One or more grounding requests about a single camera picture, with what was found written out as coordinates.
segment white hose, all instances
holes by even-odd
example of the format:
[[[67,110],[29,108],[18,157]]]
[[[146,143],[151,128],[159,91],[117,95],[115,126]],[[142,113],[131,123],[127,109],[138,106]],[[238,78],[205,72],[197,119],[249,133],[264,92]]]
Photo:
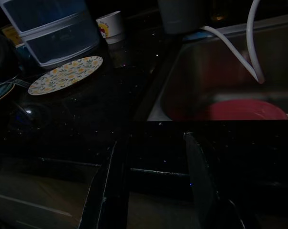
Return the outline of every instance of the white hose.
[[[253,42],[253,22],[255,13],[257,10],[257,6],[259,4],[260,0],[253,0],[249,16],[248,16],[248,22],[247,22],[247,46],[248,46],[248,52],[250,56],[250,60],[252,62],[253,67],[247,62],[247,60],[239,53],[239,51],[234,47],[234,45],[229,41],[225,35],[223,35],[218,30],[210,27],[210,26],[203,26],[201,29],[206,30],[208,32],[213,33],[218,38],[220,38],[232,51],[232,53],[238,58],[238,60],[244,65],[244,67],[250,72],[250,74],[253,76],[253,78],[259,82],[263,83],[265,81],[263,72],[260,68],[257,54],[255,52],[254,42]]]
[[[234,47],[231,41],[229,41],[229,39],[225,37],[225,35],[223,35],[221,32],[210,26],[203,26],[201,27],[201,29],[211,32],[215,34],[217,37],[219,37],[228,46],[228,48],[232,51],[232,53],[238,58],[238,60],[244,65],[244,67],[247,68],[247,70],[254,77],[254,79],[258,81],[257,75],[253,67],[245,60],[245,58],[238,52],[238,50]]]
[[[252,66],[254,68],[254,71],[257,74],[258,82],[263,83],[265,81],[263,71],[259,65],[258,59],[257,59],[257,53],[255,51],[254,47],[254,41],[253,41],[253,23],[255,18],[255,13],[257,11],[257,6],[259,4],[260,0],[253,0],[253,3],[251,5],[251,9],[248,15],[248,21],[247,21],[247,46],[248,46],[248,52],[250,56],[250,60],[252,63]]]

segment sink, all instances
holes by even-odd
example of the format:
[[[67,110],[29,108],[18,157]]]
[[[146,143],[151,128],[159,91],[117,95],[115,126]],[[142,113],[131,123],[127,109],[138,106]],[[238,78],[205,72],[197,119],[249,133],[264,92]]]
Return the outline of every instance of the sink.
[[[226,35],[250,62],[246,33]],[[205,107],[233,99],[258,99],[288,114],[288,23],[254,32],[265,75],[258,84],[227,46],[210,37],[182,45],[149,121],[190,120]]]

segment white cup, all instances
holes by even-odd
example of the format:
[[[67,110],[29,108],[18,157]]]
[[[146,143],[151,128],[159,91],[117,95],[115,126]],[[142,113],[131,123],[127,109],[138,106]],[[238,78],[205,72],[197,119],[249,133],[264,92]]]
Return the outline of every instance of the white cup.
[[[123,19],[121,12],[109,13],[96,19],[102,36],[108,44],[114,44],[122,41],[125,38]]]

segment floral plate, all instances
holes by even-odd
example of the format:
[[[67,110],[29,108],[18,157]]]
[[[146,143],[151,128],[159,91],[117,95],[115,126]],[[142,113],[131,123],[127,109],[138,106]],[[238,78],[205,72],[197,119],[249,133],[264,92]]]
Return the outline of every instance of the floral plate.
[[[103,59],[100,56],[85,57],[66,63],[33,82],[28,92],[31,95],[41,95],[58,91],[86,78],[102,63]]]

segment granite countertop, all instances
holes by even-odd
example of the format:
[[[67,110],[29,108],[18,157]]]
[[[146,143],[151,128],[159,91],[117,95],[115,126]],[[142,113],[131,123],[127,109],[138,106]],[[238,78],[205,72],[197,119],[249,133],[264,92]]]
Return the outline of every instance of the granite countertop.
[[[102,42],[89,55],[103,57],[102,66],[71,87],[41,96],[16,87],[0,101],[0,155],[102,163],[153,80],[164,40],[162,27],[134,31],[120,43]]]

